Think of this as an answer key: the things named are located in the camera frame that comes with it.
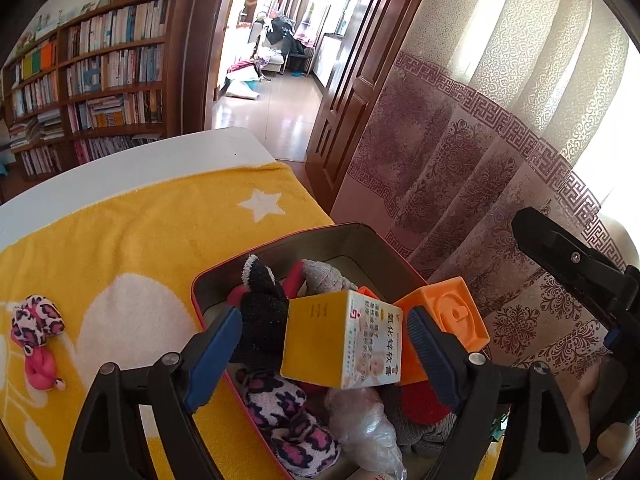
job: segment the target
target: pink leopard print toy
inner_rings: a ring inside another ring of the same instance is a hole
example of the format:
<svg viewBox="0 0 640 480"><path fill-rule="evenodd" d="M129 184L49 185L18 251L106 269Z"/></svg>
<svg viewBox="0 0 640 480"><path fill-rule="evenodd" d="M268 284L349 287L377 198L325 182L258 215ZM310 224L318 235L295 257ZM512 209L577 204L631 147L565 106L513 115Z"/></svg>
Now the pink leopard print toy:
<svg viewBox="0 0 640 480"><path fill-rule="evenodd" d="M62 316L44 296L29 296L14 309L11 339L24 351L24 373L36 390L65 389L65 382L56 375L53 355L44 348L49 337L64 329Z"/></svg>
<svg viewBox="0 0 640 480"><path fill-rule="evenodd" d="M340 456L329 429L305 409L306 395L270 370L248 373L242 400L271 451L290 473L315 478Z"/></svg>

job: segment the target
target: wooden bookshelf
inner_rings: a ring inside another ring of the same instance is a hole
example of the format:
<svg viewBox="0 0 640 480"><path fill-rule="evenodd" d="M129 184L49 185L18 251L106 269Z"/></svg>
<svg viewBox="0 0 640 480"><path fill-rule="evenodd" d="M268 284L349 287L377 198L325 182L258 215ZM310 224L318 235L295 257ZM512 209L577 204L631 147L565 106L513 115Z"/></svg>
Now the wooden bookshelf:
<svg viewBox="0 0 640 480"><path fill-rule="evenodd" d="M99 90L97 92L88 92L86 94L72 95L62 101L63 105L70 103L77 103L81 101L87 101L88 99L99 99L100 97L107 97L114 94L123 94L128 92L143 92L145 90L161 90L163 88L162 81L154 81L152 83L140 83L139 85L126 85L126 86L112 86L106 90Z"/></svg>
<svg viewBox="0 0 640 480"><path fill-rule="evenodd" d="M53 110L54 108L60 108L60 105L58 103L53 103L52 105L36 108L33 112L27 112L24 115L21 115L20 117L16 117L15 120L11 124L7 124L7 126L13 126L14 123L21 123L23 121L26 121L27 119L32 118L33 116L36 116L37 114L48 112L49 110Z"/></svg>
<svg viewBox="0 0 640 480"><path fill-rule="evenodd" d="M51 67L46 68L44 70L40 70L37 74L28 77L27 79L22 81L18 86L12 88L8 94L5 94L4 97L10 99L12 92L14 92L15 90L19 90L20 88L24 88L29 83L33 83L34 81L40 79L41 77L46 76L47 74L50 74L51 72L53 72L56 69L57 69L57 66L54 65L54 66L51 66Z"/></svg>
<svg viewBox="0 0 640 480"><path fill-rule="evenodd" d="M50 140L36 140L31 144L20 146L19 148L12 149L16 156L16 161L20 167L22 177L28 181L41 181L46 180L54 176L56 173L44 173L27 175L26 168L22 160L22 155L19 153L28 152L34 148L40 148L43 146L53 145L55 146L56 153L59 156L62 171L70 170L79 165L78 156L76 155L76 149L74 142L79 139L95 139L98 137L113 137L113 136L134 136L139 134L161 134L161 138L173 137L181 133L181 118L180 118L180 88L182 87L182 69L184 66L184 49L186 47L187 40L187 28L190 20L190 13L193 7L193 0L171 0L171 6L169 8L168 15L166 17L166 28L164 35L156 38L146 38L143 40L130 41L128 43L119 43L98 50L92 50L79 56L74 56L67 59L68 55L68 41L70 38L70 30L72 27L79 25L82 22L88 21L96 16L106 14L110 10L118 10L124 7L136 6L145 2L152 2L155 0L116 0L110 4L99 7L98 9L86 12L81 16L78 16L69 22L60 25L55 30L52 30L33 41L27 47L20 50L17 55L7 62L3 69L3 88L2 95L4 96L4 114L8 127L13 126L16 122L24 122L28 119L53 109L60 110L60 119L62 121L62 129L64 131L64 137ZM40 70L38 73L31 75L29 78L20 81L17 85L11 88L11 69L17 62L21 62L27 54L33 49L39 46L46 40L56 41L56 59L55 64L48 67L45 70ZM86 92L84 94L68 95L66 71L69 67L82 60L103 56L110 52L116 52L120 50L132 50L143 46L153 46L156 44L164 44L164 51L162 53L162 81L138 83L127 86L116 86L107 88L105 90L98 90L94 92ZM14 117L13 110L13 93L19 91L30 83L36 82L43 78L47 74L55 73L54 84L58 91L58 101L40 107L32 112L25 113L21 117ZM69 118L68 105L75 105L87 100L99 99L112 95L124 94L124 93L136 93L141 91L161 91L162 94L162 121L160 123L142 123L142 124L124 124L122 126L108 126L105 128L94 128L89 130L80 130L73 133L71 129L71 122Z"/></svg>
<svg viewBox="0 0 640 480"><path fill-rule="evenodd" d="M148 46L158 43L164 43L164 36L161 36L159 38L148 38L148 40L129 41L129 43L119 43L117 45L111 45L105 48L101 48L100 50L92 50L91 52L87 52L86 54L81 54L80 56L76 56L72 59L60 62L59 67L61 68L64 66L72 65L73 63L77 63L78 61L82 61L83 59L87 59L88 57L101 56L102 54L108 54L109 52L114 52L116 50L125 50L126 48L132 49L139 46Z"/></svg>
<svg viewBox="0 0 640 480"><path fill-rule="evenodd" d="M164 132L163 123L127 124L126 126L107 126L82 130L74 135L74 139L95 139L95 137L113 137L118 135L161 134Z"/></svg>

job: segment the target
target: blue gripper pad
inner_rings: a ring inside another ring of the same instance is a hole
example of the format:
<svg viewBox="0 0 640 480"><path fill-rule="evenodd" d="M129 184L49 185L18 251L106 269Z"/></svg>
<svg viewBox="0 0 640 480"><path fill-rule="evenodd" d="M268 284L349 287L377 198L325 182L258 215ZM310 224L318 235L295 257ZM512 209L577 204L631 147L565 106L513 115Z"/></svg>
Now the blue gripper pad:
<svg viewBox="0 0 640 480"><path fill-rule="evenodd" d="M222 320L215 320L214 324L218 325L217 330L209 327L209 330L214 330L214 335L188 371L184 407L189 413L195 413L209 402L242 333L242 316L236 308L231 308Z"/></svg>
<svg viewBox="0 0 640 480"><path fill-rule="evenodd" d="M438 400L456 412L465 397L468 353L456 336L440 330L423 306L409 311L406 328Z"/></svg>

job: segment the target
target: doorway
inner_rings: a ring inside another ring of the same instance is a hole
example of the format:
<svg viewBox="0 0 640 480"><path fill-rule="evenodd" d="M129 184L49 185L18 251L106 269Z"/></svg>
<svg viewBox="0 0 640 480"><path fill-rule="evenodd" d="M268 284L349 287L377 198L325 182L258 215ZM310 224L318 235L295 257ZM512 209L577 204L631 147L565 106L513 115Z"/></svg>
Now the doorway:
<svg viewBox="0 0 640 480"><path fill-rule="evenodd" d="M359 1L233 0L211 127L244 126L274 158L303 171L322 98ZM281 28L286 34L288 24L296 51L276 34ZM259 70L248 63L252 56Z"/></svg>

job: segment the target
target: white table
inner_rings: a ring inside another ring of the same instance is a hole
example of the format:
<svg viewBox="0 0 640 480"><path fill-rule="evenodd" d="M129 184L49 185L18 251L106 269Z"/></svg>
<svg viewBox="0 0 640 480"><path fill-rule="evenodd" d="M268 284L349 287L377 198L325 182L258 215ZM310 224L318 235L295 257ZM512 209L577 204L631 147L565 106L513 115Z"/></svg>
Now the white table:
<svg viewBox="0 0 640 480"><path fill-rule="evenodd" d="M246 128L160 140L59 174L0 206L0 251L83 207L173 178L274 162Z"/></svg>

